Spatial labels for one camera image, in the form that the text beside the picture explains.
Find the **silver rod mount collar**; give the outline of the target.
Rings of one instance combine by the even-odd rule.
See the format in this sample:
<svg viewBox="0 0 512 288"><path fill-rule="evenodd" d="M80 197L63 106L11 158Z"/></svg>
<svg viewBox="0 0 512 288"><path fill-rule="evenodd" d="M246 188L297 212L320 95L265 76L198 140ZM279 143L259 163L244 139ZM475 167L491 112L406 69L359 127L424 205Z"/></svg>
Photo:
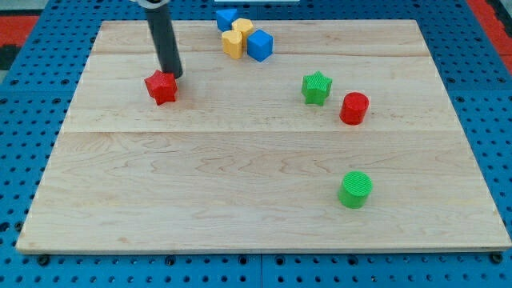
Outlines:
<svg viewBox="0 0 512 288"><path fill-rule="evenodd" d="M140 5L144 9L157 9L161 6L165 6L170 0L131 0Z"/></svg>

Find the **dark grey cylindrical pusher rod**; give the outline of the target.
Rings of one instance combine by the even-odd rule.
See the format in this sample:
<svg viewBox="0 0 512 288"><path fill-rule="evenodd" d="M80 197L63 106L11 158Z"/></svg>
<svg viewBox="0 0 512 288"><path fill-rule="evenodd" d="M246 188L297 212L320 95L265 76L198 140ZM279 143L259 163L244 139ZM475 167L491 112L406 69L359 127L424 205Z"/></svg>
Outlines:
<svg viewBox="0 0 512 288"><path fill-rule="evenodd" d="M175 78L180 78L183 75L182 62L168 4L157 9L145 9L145 13L162 72L173 73Z"/></svg>

